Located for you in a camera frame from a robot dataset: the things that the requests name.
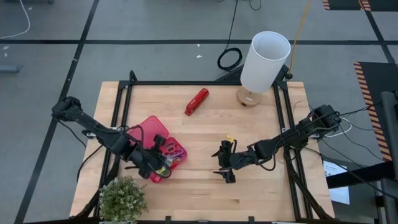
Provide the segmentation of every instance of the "small yellow object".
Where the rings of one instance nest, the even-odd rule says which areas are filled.
[[[166,170],[165,167],[162,167],[161,169],[157,170],[156,173],[161,174]]]
[[[234,143],[234,139],[231,138],[231,136],[227,135],[226,137],[228,138],[228,141],[230,141],[231,143]]]

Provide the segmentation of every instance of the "yellow cable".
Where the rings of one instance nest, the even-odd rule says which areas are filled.
[[[307,5],[305,6],[305,9],[304,9],[303,16],[301,17],[300,25],[298,26],[296,36],[294,37],[292,58],[290,59],[290,67],[289,67],[290,74],[292,74],[292,68],[293,68],[293,63],[294,63],[294,52],[296,51],[296,42],[297,42],[297,39],[299,38],[301,28],[303,27],[305,17],[307,16],[307,12],[310,9],[310,5],[311,5],[311,0],[308,0]]]

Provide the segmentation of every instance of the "white paper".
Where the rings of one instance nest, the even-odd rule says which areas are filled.
[[[341,174],[344,172],[347,172],[340,166],[332,163],[332,162],[327,162],[323,161],[323,170],[325,171],[325,175],[331,176],[331,175],[336,175],[336,174]],[[339,202],[339,203],[344,203],[349,205],[349,190],[348,187],[339,187],[336,189],[329,189],[330,193],[330,198],[334,202]]]

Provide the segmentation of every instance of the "scissors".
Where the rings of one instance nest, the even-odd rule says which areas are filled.
[[[184,151],[182,149],[175,149],[173,147],[171,150],[165,152],[165,155],[168,158],[176,158],[176,157],[181,157],[183,155],[183,153],[184,153]]]

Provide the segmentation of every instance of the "white lamp shade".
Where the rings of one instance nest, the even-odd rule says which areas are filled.
[[[290,43],[276,32],[256,34],[241,74],[241,83],[253,93],[267,91],[290,54]]]

